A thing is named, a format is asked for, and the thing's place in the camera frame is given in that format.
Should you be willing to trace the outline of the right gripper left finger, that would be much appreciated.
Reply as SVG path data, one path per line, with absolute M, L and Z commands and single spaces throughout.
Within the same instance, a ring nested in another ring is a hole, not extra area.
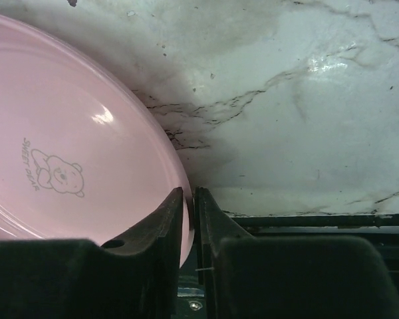
M 170 318 L 176 311 L 183 191 L 98 246 L 0 241 L 0 318 Z

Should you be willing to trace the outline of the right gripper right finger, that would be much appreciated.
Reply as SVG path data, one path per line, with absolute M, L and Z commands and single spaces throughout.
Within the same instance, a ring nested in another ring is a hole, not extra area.
M 208 318 L 399 318 L 399 245 L 348 233 L 255 236 L 196 190 Z

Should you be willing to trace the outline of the pink round bear plate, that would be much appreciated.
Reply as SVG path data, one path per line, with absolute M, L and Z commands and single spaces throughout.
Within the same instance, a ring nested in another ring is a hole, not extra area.
M 87 56 L 0 15 L 0 240 L 98 245 L 192 193 L 145 105 Z

